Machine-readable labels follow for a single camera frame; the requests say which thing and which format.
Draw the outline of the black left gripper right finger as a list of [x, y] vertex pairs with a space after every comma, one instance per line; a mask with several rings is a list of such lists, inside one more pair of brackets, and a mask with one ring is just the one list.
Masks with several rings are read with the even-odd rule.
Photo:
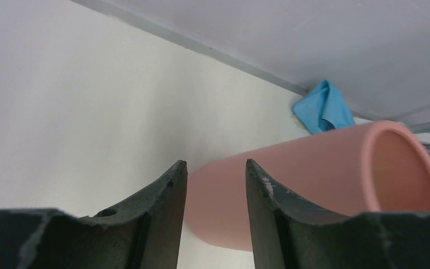
[[325, 209], [246, 162], [256, 268], [430, 268], [430, 212]]

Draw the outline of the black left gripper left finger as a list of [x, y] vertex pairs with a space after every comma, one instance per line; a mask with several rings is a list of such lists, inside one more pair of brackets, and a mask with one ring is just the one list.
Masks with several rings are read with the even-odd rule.
[[93, 217], [0, 210], [0, 268], [177, 268], [187, 181], [179, 160]]

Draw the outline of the pink cylindrical vase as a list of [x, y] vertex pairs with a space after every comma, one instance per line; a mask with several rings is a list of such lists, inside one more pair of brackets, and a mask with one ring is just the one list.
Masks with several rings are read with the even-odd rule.
[[185, 221], [202, 241], [251, 251], [246, 162], [303, 198], [353, 216], [430, 211], [430, 154], [389, 120], [331, 130], [213, 161], [188, 180]]

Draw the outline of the blue flower wrapping paper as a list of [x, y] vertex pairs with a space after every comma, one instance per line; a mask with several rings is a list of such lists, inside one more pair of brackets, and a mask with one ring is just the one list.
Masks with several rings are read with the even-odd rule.
[[342, 93], [327, 80], [295, 103], [292, 113], [312, 135], [356, 125]]

